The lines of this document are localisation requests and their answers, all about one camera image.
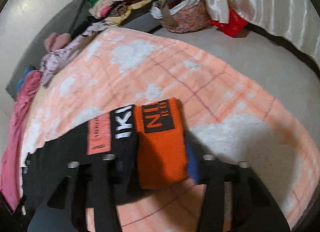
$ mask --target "bed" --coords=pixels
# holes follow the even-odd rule
[[[68,18],[56,31],[70,32],[81,22],[81,16],[86,16],[82,13],[85,0],[75,0],[72,5],[41,31],[22,58],[7,87],[14,98],[17,80],[44,37],[55,31],[52,26]],[[77,13],[70,16],[71,10]],[[143,25],[139,19],[140,26],[134,23],[128,28],[139,29]],[[150,25],[144,31],[158,26],[155,22]],[[135,57],[128,61],[128,54]],[[39,62],[40,57],[33,56],[32,63]],[[314,63],[316,71],[311,57],[307,56],[308,61]],[[320,155],[304,127],[279,101],[198,48],[126,28],[101,33],[55,76],[48,89],[40,88],[29,112],[20,166],[28,152],[97,115],[173,96],[181,101],[185,129],[222,159],[231,163],[247,160],[271,191],[291,228],[312,216],[308,204],[319,182]],[[203,186],[186,180],[118,206],[123,230],[195,231],[203,190]],[[156,229],[153,224],[160,220],[162,226]],[[87,223],[94,231],[92,209],[87,210]]]

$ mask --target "black label on orange sock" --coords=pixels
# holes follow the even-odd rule
[[[174,129],[168,100],[142,106],[145,133],[156,133]]]

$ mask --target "red bag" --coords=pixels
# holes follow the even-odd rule
[[[229,23],[219,23],[216,20],[210,20],[210,24],[217,26],[222,32],[228,36],[234,37],[241,31],[248,22],[242,19],[233,9],[229,7],[230,19]]]

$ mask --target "orange sock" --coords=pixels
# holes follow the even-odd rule
[[[187,158],[176,98],[136,106],[138,171],[143,189],[158,189],[187,177]]]

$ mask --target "beige cloth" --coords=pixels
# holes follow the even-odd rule
[[[101,10],[108,6],[108,5],[112,5],[114,2],[117,2],[117,1],[121,1],[121,0],[98,0],[96,2],[96,4],[94,5],[93,8],[89,9],[89,12],[96,18],[101,18]]]

